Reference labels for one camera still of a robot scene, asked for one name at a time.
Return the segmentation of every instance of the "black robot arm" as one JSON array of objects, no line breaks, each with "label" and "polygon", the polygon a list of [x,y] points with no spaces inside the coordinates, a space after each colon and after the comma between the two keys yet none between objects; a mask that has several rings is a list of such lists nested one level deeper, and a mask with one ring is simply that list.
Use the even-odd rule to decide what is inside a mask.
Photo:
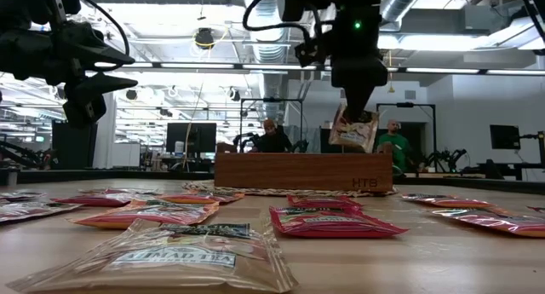
[{"label": "black robot arm", "polygon": [[[109,19],[112,17],[91,0]],[[102,94],[137,85],[134,80],[106,76],[103,72],[134,63],[129,56],[129,43],[118,26],[125,42],[125,53],[104,43],[101,32],[89,23],[66,19],[77,14],[79,0],[0,0],[0,71],[12,73],[16,79],[43,78],[49,85],[65,83],[67,103],[63,106],[68,122],[84,127],[96,122],[106,112]],[[31,22],[49,23],[50,32],[30,31]],[[99,68],[105,62],[112,67]],[[97,72],[88,77],[86,71]]]}]

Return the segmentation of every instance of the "wooden table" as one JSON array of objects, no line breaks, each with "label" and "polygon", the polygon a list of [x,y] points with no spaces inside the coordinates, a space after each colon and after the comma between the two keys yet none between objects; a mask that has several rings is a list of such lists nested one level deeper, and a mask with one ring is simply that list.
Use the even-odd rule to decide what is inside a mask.
[{"label": "wooden table", "polygon": [[[18,186],[69,196],[84,187],[144,187],[175,191],[179,181],[104,180]],[[456,187],[399,187],[402,192],[458,194],[531,215],[526,205],[545,205],[536,195]],[[426,213],[429,207],[399,196],[362,198],[364,211],[410,231],[394,239],[279,238],[285,258],[301,286],[300,294],[450,293],[512,294],[545,292],[545,240],[519,239],[451,222]],[[258,222],[269,205],[285,198],[246,197],[221,207],[210,222]],[[27,274],[63,264],[119,231],[71,224],[65,219],[101,209],[0,226],[0,293],[3,285]]]}]

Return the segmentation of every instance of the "ceiling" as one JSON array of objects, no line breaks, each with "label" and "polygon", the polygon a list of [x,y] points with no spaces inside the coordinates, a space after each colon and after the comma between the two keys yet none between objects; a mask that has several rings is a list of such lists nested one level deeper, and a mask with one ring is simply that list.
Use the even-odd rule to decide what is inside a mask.
[{"label": "ceiling", "polygon": [[[138,62],[253,63],[257,62],[255,49],[280,46],[286,55],[284,64],[298,65],[294,47],[302,42],[301,32],[290,30],[278,41],[264,42],[267,40],[266,33],[257,37],[242,27],[244,0],[232,0],[230,5],[215,3],[216,0],[95,1],[123,25],[130,42],[130,54]],[[530,42],[532,37],[528,37],[522,43],[518,42],[518,45],[507,47],[497,45],[496,41],[492,42],[489,39],[492,33],[509,29],[511,15],[520,9],[517,1],[418,0],[403,18],[398,32],[381,33],[379,45],[387,49],[384,52],[386,55],[384,61],[389,66],[527,67],[535,61],[535,56],[531,51],[519,50],[518,47]],[[335,10],[331,7],[320,14],[323,19],[333,18]],[[110,45],[123,50],[121,35],[100,12],[83,5],[82,11],[72,18],[90,22],[95,29],[109,37],[107,42]],[[304,14],[301,24],[312,28],[312,16]],[[47,30],[47,26],[35,28]],[[195,35],[200,28],[212,30],[215,40],[213,48],[200,49],[194,43]],[[471,39],[471,43],[469,41],[459,43],[458,38],[455,42],[449,41],[448,39],[453,36]],[[422,43],[431,38],[434,40]],[[468,45],[472,45],[473,50],[466,50]],[[163,125],[169,120],[190,118],[216,121],[221,127],[218,138],[228,140],[238,133],[240,125],[238,122],[240,103],[232,99],[233,91],[237,91],[242,98],[262,98],[264,95],[264,81],[260,73],[119,71],[112,75],[139,81],[139,86],[132,89],[137,93],[135,100],[127,98],[126,90],[116,93],[119,108],[117,113],[119,140],[140,140],[160,144],[164,139]],[[50,129],[50,119],[64,117],[60,107],[64,102],[62,86],[51,87],[44,81],[34,78],[18,81],[8,74],[0,76],[3,104],[25,105],[0,109],[3,111],[0,112],[3,116],[0,133]],[[437,76],[399,74],[395,78],[418,81],[422,86],[427,86],[436,80]],[[276,95],[282,96],[282,93],[282,90],[279,90]],[[169,110],[169,113],[161,114],[150,107],[162,107]],[[243,122],[245,132],[258,131],[259,121],[266,116],[261,102],[252,107],[255,111],[250,110]],[[274,108],[272,107],[271,111],[271,106],[268,106],[267,111],[282,114],[282,106]],[[10,121],[13,123],[29,121],[30,124],[13,124],[9,123]]]}]

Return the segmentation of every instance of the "person in dark jacket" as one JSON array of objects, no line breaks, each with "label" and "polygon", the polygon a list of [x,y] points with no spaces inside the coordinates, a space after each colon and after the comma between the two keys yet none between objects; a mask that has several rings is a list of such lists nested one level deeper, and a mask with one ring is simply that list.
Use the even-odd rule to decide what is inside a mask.
[{"label": "person in dark jacket", "polygon": [[263,122],[263,129],[265,135],[260,137],[259,141],[254,144],[251,153],[285,153],[291,150],[291,142],[288,136],[278,131],[272,119],[266,119]]}]

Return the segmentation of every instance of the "metal frame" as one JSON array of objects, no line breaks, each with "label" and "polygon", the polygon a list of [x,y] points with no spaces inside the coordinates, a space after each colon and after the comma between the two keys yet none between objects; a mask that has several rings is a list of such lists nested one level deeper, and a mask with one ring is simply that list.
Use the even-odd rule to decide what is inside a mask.
[{"label": "metal frame", "polygon": [[[478,76],[513,76],[545,77],[543,70],[496,69],[496,68],[436,68],[388,66],[391,73],[418,73],[438,75],[478,75]],[[116,72],[201,72],[201,73],[262,73],[262,72],[331,72],[331,66],[299,64],[263,64],[263,63],[212,63],[212,62],[136,62],[123,65]]]},{"label": "metal frame", "polygon": [[[437,118],[436,118],[436,112],[435,112],[435,105],[434,104],[427,104],[427,103],[411,103],[411,105],[412,105],[412,107],[406,107],[406,108],[429,107],[429,108],[432,109],[433,152],[435,153],[437,151]],[[380,114],[380,108],[381,107],[400,107],[400,106],[399,106],[398,103],[377,103],[376,104],[376,112],[379,113],[379,114]]]},{"label": "metal frame", "polygon": [[300,128],[300,131],[299,131],[299,141],[302,141],[303,140],[303,99],[280,99],[280,98],[262,98],[262,99],[258,99],[258,98],[243,98],[240,100],[240,135],[242,135],[242,120],[243,120],[243,112],[245,111],[244,110],[244,103],[246,101],[253,101],[253,102],[257,102],[257,101],[262,101],[262,102],[267,102],[267,103],[282,103],[282,102],[299,102],[299,105],[301,106],[301,112],[300,112],[300,122],[301,122],[301,128]]}]

